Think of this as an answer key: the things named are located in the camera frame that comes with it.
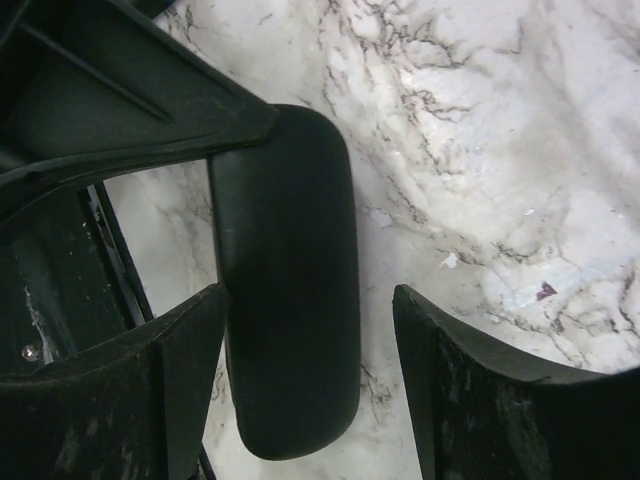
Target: dark red stain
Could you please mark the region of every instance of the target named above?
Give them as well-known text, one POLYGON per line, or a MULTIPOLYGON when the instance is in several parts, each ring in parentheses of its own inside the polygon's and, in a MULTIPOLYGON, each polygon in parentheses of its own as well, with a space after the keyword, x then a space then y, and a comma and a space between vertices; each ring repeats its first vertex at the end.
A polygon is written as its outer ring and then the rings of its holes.
POLYGON ((540 287, 540 291, 536 294, 536 299, 538 301, 544 300, 545 298, 558 293, 556 292, 556 289, 549 285, 547 282, 542 282, 542 285, 540 287))

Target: white marble table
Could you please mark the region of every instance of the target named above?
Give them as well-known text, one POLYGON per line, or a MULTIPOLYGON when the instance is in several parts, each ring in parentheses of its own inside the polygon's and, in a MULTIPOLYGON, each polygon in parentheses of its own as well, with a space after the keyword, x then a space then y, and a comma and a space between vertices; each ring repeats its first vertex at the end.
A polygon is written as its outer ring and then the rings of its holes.
MULTIPOLYGON (((328 115, 357 196, 358 416, 321 452, 261 461, 221 363, 221 480, 420 478, 398 283, 542 357, 640 363, 640 0, 186 0, 159 23, 265 100, 328 115)), ((108 188, 155 313, 215 280, 202 163, 108 188)))

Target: screw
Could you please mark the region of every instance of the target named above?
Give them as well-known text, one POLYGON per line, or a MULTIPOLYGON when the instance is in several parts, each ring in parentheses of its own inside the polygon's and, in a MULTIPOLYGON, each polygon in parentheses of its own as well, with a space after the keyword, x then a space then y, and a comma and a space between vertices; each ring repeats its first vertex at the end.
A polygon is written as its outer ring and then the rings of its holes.
POLYGON ((38 349, 35 346, 29 344, 25 345, 22 348, 22 358, 24 358, 27 362, 35 362, 39 357, 40 352, 38 352, 38 349))

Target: marble surface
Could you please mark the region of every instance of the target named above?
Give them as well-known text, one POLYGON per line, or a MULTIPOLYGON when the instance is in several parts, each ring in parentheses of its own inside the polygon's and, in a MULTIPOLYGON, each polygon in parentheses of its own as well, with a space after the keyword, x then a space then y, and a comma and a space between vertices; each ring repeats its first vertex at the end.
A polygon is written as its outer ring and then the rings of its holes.
MULTIPOLYGON (((158 24, 262 98, 328 115, 351 152, 358 416, 321 452, 261 461, 221 363, 205 434, 221 480, 420 478, 398 283, 545 358, 640 363, 640 1, 186 0, 158 24)), ((202 163, 108 188, 157 314, 215 280, 202 163)))

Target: metal screw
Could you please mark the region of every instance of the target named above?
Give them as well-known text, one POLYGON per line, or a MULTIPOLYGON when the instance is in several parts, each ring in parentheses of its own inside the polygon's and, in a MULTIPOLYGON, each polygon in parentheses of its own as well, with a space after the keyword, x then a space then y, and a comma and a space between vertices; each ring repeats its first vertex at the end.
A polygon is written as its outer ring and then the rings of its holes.
POLYGON ((22 358, 24 358, 27 362, 35 362, 40 357, 40 352, 34 345, 25 345, 22 348, 22 358))

